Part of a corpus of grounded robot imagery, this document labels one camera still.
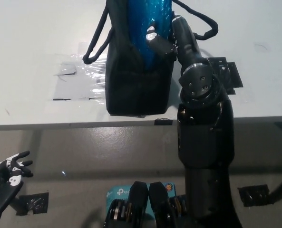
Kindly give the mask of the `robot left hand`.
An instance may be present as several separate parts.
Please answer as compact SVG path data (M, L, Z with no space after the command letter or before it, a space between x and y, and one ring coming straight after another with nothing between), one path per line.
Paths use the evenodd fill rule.
M33 177L33 173L28 168L33 161L19 161L29 154L30 151L24 151L0 161L0 180L4 183L9 182L10 186L15 187L22 183L23 177Z

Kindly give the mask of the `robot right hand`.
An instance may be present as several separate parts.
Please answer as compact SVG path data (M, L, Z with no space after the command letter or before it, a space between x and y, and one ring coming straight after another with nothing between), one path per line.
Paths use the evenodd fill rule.
M186 19L175 15L172 20L174 41L163 38L152 24L147 29L146 43L162 59L174 61L176 58L186 71L201 63L201 52Z

